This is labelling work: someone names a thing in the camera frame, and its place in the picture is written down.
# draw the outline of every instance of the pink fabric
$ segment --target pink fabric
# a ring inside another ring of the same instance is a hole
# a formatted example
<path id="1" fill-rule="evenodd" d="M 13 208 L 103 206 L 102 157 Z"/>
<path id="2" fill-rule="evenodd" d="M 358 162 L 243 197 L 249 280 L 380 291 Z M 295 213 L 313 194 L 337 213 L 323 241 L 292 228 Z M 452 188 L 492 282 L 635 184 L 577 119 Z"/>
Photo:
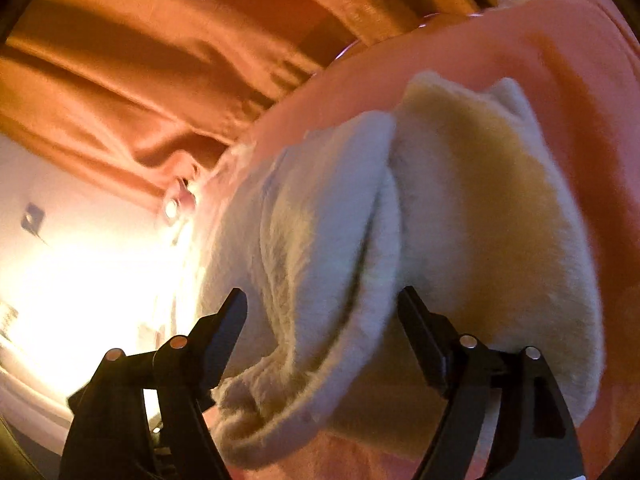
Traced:
<path id="1" fill-rule="evenodd" d="M 640 46 L 610 0 L 529 0 L 461 23 L 435 20 L 339 60 L 265 113 L 249 134 L 254 163 L 308 130 L 392 109 L 423 70 L 476 91 L 517 80 L 582 209 L 606 324 L 606 376 L 579 431 L 596 478 L 640 417 Z M 416 466 L 321 434 L 287 460 L 234 478 L 403 480 Z"/>

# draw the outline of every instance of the black clamp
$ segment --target black clamp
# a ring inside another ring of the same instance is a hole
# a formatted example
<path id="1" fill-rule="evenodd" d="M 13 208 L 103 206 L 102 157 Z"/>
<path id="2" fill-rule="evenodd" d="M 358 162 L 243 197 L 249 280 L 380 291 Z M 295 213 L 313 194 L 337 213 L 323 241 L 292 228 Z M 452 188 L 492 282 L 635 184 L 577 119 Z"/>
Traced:
<path id="1" fill-rule="evenodd" d="M 180 480 L 230 480 L 202 412 L 218 385 L 247 316 L 235 288 L 217 314 L 198 320 L 155 352 L 109 350 L 90 382 L 69 398 L 74 420 L 59 480 L 156 480 L 143 389 L 156 390 L 162 432 Z"/>
<path id="2" fill-rule="evenodd" d="M 479 480 L 584 478 L 569 410 L 544 356 L 488 349 L 428 311 L 412 287 L 398 297 L 398 316 L 427 382 L 449 401 L 414 480 L 464 480 L 492 388 L 502 397 L 484 476 Z"/>
<path id="3" fill-rule="evenodd" d="M 246 316 L 246 297 L 234 289 L 189 336 L 145 354 L 109 350 L 87 386 L 68 400 L 75 417 L 59 480 L 230 480 L 202 412 L 212 406 L 209 391 Z M 584 480 L 573 421 L 539 349 L 491 350 L 429 312 L 412 287 L 398 296 L 398 316 L 428 384 L 448 400 L 414 480 L 465 479 L 492 388 L 502 391 L 498 423 L 478 480 Z M 168 470 L 154 453 L 143 389 L 158 392 Z M 600 480 L 637 478 L 638 449 L 640 423 Z"/>

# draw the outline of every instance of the white towel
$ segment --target white towel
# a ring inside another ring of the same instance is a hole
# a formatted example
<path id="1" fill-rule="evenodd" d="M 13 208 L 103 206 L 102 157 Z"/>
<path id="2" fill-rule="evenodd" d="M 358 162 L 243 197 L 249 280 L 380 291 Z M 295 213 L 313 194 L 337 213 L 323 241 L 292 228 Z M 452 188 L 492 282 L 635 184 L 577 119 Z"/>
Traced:
<path id="1" fill-rule="evenodd" d="M 585 229 L 512 80 L 478 93 L 421 74 L 393 113 L 313 132 L 241 184 L 199 311 L 247 293 L 213 392 L 223 457 L 260 468 L 322 428 L 424 453 L 443 401 L 394 315 L 405 285 L 491 348 L 539 347 L 576 423 L 593 407 L 603 336 Z"/>

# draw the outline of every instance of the fabric fold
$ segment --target fabric fold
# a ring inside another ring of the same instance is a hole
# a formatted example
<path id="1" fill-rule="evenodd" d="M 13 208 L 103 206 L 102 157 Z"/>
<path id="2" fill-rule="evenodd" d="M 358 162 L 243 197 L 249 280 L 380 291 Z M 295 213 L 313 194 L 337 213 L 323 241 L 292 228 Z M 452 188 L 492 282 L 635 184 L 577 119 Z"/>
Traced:
<path id="1" fill-rule="evenodd" d="M 418 75 L 393 113 L 312 132 L 256 167 L 226 208 L 204 283 L 201 315 L 233 286 L 248 296 L 212 428 L 241 468 L 322 429 L 424 453 L 443 402 L 394 316 L 405 285 L 491 348 L 539 347 L 577 424 L 595 402 L 602 320 L 582 218 L 509 79 L 472 92 Z"/>

